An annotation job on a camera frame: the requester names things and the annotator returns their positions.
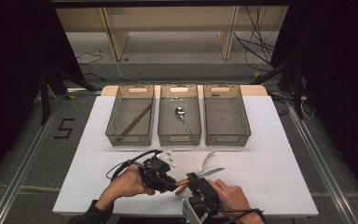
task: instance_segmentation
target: human hand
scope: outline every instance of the human hand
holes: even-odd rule
[[[144,185],[139,176],[138,166],[131,165],[121,175],[110,182],[95,206],[102,211],[106,211],[117,198],[132,197],[143,193],[154,195],[156,192]]]
[[[220,199],[220,213],[228,219],[233,219],[239,216],[245,210],[250,210],[251,205],[248,202],[243,190],[239,186],[228,186],[223,180],[217,179],[215,182],[208,180],[214,190],[219,195]],[[236,221],[236,223],[264,223],[257,213],[250,213]]]

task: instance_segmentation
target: spoon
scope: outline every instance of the spoon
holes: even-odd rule
[[[178,106],[178,107],[175,109],[175,114],[176,114],[176,117],[179,118],[179,119],[185,124],[186,131],[188,132],[188,134],[191,135],[191,132],[190,132],[190,130],[188,129],[185,120],[183,119],[183,117],[185,116],[185,110],[184,110],[182,107]]]

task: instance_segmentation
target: clear plastic bin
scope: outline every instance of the clear plastic bin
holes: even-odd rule
[[[113,146],[150,146],[154,86],[119,86],[106,129]]]
[[[183,120],[175,113],[178,107],[182,107],[185,111]],[[162,85],[158,115],[159,143],[162,146],[198,146],[200,136],[200,102],[197,85]]]
[[[239,85],[204,85],[207,146],[243,147],[251,135]]]

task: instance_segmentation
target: person's arm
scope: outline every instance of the person's arm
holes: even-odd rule
[[[219,195],[221,205],[220,212],[228,219],[233,219],[242,214],[242,212],[229,211],[247,211],[252,209],[241,187],[228,186],[220,179],[217,179],[215,182],[213,182],[212,180],[208,180],[208,182]],[[258,215],[256,212],[252,212],[236,220],[235,223],[264,224],[264,221],[260,215]]]
[[[89,210],[83,216],[71,218],[68,224],[99,224],[110,218],[116,199],[143,193],[154,195],[155,191],[142,183],[138,166],[129,166],[121,175],[110,182],[98,201],[93,201]]]

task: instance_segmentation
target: metal bracket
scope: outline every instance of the metal bracket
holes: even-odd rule
[[[186,219],[188,224],[202,224],[202,222],[208,216],[208,213],[205,213],[201,219],[197,217],[196,212],[194,211],[193,207],[191,206],[190,202],[187,199],[183,199],[182,205],[182,214]]]
[[[171,155],[172,151],[163,151],[157,155],[157,158],[174,168],[176,167],[176,163],[173,161]]]

